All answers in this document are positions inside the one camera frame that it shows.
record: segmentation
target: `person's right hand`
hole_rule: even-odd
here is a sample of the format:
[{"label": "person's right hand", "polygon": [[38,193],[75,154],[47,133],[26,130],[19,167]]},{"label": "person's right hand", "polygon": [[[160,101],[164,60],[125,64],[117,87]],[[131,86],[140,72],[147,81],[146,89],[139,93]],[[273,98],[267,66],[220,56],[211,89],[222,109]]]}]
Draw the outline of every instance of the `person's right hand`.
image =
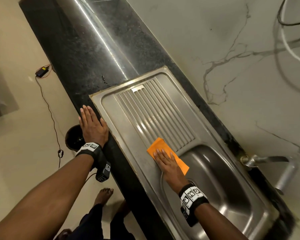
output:
[{"label": "person's right hand", "polygon": [[156,151],[157,152],[153,153],[153,156],[161,171],[163,172],[164,180],[168,183],[168,185],[174,192],[179,194],[182,187],[187,185],[189,182],[184,176],[172,153],[170,153],[169,157],[163,149],[161,151],[157,149]]},{"label": "person's right hand", "polygon": [[86,143],[94,142],[102,148],[108,141],[109,129],[107,123],[100,119],[100,122],[90,106],[83,105],[80,109],[79,124],[82,129],[84,141]]}]

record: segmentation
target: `navy blue trousers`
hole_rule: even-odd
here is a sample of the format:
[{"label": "navy blue trousers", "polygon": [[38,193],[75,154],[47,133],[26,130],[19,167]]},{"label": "navy blue trousers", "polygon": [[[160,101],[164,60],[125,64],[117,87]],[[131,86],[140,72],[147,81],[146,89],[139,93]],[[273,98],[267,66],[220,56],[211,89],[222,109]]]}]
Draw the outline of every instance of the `navy blue trousers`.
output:
[{"label": "navy blue trousers", "polygon": [[[79,226],[70,234],[67,240],[103,240],[101,227],[102,205],[95,205],[80,221]],[[111,240],[135,240],[124,225],[124,216],[116,213],[110,223]]]}]

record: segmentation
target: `faucet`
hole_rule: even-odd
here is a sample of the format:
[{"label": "faucet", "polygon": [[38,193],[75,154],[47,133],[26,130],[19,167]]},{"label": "faucet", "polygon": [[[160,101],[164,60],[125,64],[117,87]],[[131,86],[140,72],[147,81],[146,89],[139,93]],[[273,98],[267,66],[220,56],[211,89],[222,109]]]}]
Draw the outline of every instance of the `faucet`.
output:
[{"label": "faucet", "polygon": [[292,157],[284,157],[284,156],[268,156],[268,157],[259,157],[257,155],[253,155],[251,158],[248,156],[243,156],[240,158],[241,163],[246,166],[249,170],[251,168],[258,167],[258,164],[261,163],[273,163],[273,162],[288,162],[287,168],[282,173],[279,181],[277,182],[275,189],[280,195],[283,195],[283,191],[294,177],[298,170],[298,164],[296,160]]}]

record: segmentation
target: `stainless steel sink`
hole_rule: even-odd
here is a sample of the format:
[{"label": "stainless steel sink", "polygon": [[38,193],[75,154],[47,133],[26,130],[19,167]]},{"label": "stainless steel sink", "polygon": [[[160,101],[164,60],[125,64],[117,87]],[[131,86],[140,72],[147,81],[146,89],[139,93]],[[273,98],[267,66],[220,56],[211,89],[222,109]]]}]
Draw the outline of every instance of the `stainless steel sink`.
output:
[{"label": "stainless steel sink", "polygon": [[90,96],[175,239],[208,239],[189,227],[180,199],[147,148],[163,138],[190,167],[186,177],[249,239],[261,239],[278,212],[167,67]]}]

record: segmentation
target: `orange cloth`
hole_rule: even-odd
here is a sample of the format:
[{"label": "orange cloth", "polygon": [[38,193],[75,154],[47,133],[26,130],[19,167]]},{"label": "orange cloth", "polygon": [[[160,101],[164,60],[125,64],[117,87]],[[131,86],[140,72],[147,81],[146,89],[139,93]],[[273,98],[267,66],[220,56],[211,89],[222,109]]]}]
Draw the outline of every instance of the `orange cloth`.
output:
[{"label": "orange cloth", "polygon": [[172,154],[174,155],[174,158],[176,159],[177,164],[179,165],[179,167],[181,168],[182,172],[184,175],[186,175],[186,173],[189,170],[189,167],[176,155],[176,153],[174,153],[174,151],[172,151],[172,149],[167,145],[167,143],[164,142],[164,140],[160,137],[158,137],[158,139],[156,139],[152,145],[147,149],[147,152],[150,154],[150,156],[154,158],[153,153],[156,151],[156,149],[164,149],[166,151],[166,153],[170,156],[170,152],[172,152]]}]

